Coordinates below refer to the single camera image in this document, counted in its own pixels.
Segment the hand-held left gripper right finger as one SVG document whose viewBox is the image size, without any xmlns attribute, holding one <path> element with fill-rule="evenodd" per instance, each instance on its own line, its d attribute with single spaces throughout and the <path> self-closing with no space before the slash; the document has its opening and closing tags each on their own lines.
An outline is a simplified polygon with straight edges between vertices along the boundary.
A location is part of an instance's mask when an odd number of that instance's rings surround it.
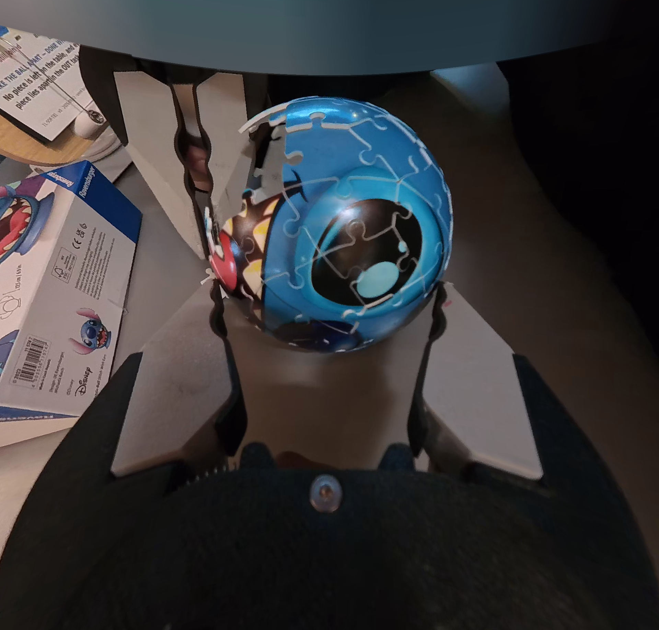
<svg viewBox="0 0 659 630">
<path fill-rule="evenodd" d="M 528 481 L 543 476 L 514 352 L 450 283 L 433 303 L 408 440 L 439 472 L 482 465 Z"/>
</svg>

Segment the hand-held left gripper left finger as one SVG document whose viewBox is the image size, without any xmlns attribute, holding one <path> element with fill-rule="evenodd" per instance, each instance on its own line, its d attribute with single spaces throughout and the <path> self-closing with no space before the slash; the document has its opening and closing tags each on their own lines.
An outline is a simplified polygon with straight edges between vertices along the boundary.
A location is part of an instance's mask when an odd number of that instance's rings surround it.
<svg viewBox="0 0 659 630">
<path fill-rule="evenodd" d="M 116 477 L 172 462 L 195 474 L 230 465 L 248 417 L 224 309 L 219 282 L 205 282 L 142 348 Z"/>
</svg>

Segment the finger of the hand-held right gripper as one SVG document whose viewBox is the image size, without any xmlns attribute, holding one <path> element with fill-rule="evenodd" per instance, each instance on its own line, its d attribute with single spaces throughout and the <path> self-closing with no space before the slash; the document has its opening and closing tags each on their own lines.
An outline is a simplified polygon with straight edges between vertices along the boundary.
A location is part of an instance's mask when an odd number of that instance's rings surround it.
<svg viewBox="0 0 659 630">
<path fill-rule="evenodd" d="M 181 238 L 205 260 L 200 208 L 179 146 L 185 124 L 172 87 L 143 71 L 115 72 L 114 80 L 129 155 Z"/>
<path fill-rule="evenodd" d="M 206 139 L 210 203 L 214 215 L 237 215 L 252 172 L 254 143 L 246 131 L 243 77 L 218 72 L 196 87 L 196 105 Z"/>
</svg>

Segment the blue puzzle ball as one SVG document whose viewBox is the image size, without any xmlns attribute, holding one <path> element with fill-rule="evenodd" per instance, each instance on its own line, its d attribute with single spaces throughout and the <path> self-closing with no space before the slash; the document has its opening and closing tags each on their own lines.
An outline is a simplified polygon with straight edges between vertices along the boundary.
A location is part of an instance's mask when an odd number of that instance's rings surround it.
<svg viewBox="0 0 659 630">
<path fill-rule="evenodd" d="M 245 320 L 288 346 L 348 353 L 427 305 L 449 263 L 451 194 L 416 132 L 384 108 L 312 96 L 242 125 L 241 208 L 208 206 L 211 269 Z"/>
</svg>

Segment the printed puzzle box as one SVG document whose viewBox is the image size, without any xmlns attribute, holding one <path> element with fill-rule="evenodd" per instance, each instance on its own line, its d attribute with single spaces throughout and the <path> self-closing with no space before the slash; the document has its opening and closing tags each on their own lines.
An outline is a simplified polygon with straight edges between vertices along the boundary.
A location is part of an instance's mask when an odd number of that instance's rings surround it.
<svg viewBox="0 0 659 630">
<path fill-rule="evenodd" d="M 87 161 L 1 187 L 1 422 L 77 418 L 103 389 L 141 223 Z"/>
</svg>

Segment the person's right hand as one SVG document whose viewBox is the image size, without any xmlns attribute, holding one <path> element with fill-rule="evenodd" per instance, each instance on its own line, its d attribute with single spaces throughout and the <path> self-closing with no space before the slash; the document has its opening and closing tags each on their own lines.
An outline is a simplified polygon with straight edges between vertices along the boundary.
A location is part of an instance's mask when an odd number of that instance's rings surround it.
<svg viewBox="0 0 659 630">
<path fill-rule="evenodd" d="M 208 171 L 208 151 L 201 137 L 186 135 L 185 164 L 195 188 L 201 192 L 210 192 L 212 180 Z"/>
</svg>

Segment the white document stand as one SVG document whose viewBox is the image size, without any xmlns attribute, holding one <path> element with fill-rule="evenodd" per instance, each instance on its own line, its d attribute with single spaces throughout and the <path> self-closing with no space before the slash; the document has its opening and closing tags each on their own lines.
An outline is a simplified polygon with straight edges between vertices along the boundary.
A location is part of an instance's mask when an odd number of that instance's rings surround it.
<svg viewBox="0 0 659 630">
<path fill-rule="evenodd" d="M 70 124 L 69 130 L 77 137 L 89 136 L 91 138 L 91 144 L 86 151 L 78 159 L 67 163 L 49 166 L 31 165 L 32 172 L 29 177 L 50 172 L 65 165 L 88 161 L 111 182 L 116 182 L 132 165 L 132 159 L 94 101 L 89 102 L 87 107 L 77 115 Z"/>
</svg>

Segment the printed instruction sheet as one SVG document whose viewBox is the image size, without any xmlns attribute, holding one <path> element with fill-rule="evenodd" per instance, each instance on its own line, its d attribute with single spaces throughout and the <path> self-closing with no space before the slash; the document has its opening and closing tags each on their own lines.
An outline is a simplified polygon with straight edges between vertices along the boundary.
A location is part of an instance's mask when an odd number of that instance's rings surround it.
<svg viewBox="0 0 659 630">
<path fill-rule="evenodd" d="M 106 125 L 81 76 L 77 43 L 1 26 L 1 114 L 46 144 L 66 129 L 91 139 Z"/>
</svg>

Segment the printed cardboard box base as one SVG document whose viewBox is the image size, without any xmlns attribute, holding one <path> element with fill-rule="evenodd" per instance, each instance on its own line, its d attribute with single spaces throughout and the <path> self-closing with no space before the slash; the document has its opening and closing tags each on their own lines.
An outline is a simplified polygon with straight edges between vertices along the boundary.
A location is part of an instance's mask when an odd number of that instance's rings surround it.
<svg viewBox="0 0 659 630">
<path fill-rule="evenodd" d="M 79 417 L 28 409 L 1 407 L 1 447 L 71 428 Z"/>
</svg>

